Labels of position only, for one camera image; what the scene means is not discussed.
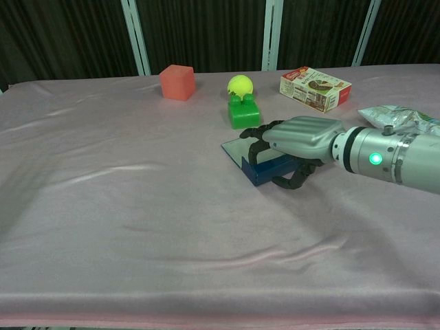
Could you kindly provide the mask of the black and silver right hand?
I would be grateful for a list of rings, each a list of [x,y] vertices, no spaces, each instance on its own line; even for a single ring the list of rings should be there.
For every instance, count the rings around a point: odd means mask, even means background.
[[[284,189],[300,188],[317,167],[334,162],[333,143],[344,133],[340,120],[297,116],[275,120],[257,128],[245,129],[241,139],[256,138],[248,151],[248,161],[255,164],[257,155],[268,149],[291,155],[298,167],[291,178],[275,176],[272,182]]]

